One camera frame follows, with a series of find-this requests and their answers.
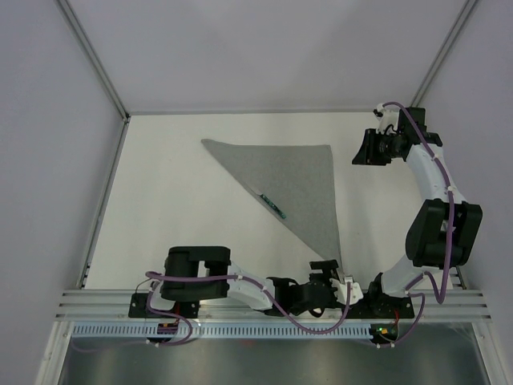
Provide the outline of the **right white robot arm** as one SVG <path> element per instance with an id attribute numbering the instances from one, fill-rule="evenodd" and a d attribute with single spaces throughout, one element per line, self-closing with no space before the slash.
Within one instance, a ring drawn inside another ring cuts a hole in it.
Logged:
<path id="1" fill-rule="evenodd" d="M 385 102 L 376 106 L 374 116 L 378 127 L 366 129 L 352 163 L 386 166 L 403 160 L 423 200 L 406 234 L 404 256 L 375 278 L 376 290 L 366 296 L 367 310 L 383 317 L 394 308 L 394 297 L 408 296 L 424 280 L 430 281 L 437 303 L 444 303 L 450 270 L 468 262 L 483 210 L 457 188 L 439 134 L 427 129 L 425 109 Z"/>

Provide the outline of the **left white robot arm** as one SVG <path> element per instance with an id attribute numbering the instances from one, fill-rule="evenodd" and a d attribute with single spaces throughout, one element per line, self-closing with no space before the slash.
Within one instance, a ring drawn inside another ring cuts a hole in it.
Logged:
<path id="1" fill-rule="evenodd" d="M 147 299 L 147 308 L 159 318 L 170 315 L 175 302 L 232 298 L 271 317 L 309 313 L 321 317 L 327 309 L 345 307 L 337 298 L 338 263 L 311 261 L 309 280 L 252 275 L 231 261 L 224 246 L 177 246 L 168 251 L 164 272 L 146 272 L 161 283 Z"/>

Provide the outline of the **grey cloth napkin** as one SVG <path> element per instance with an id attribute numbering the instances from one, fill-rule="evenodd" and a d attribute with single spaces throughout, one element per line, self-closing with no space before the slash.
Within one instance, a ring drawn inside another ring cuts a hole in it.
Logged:
<path id="1" fill-rule="evenodd" d="M 235 145 L 211 139 L 201 143 L 250 196 L 314 253 L 341 262 L 329 145 Z M 264 193 L 287 218 L 279 218 L 249 186 Z"/>

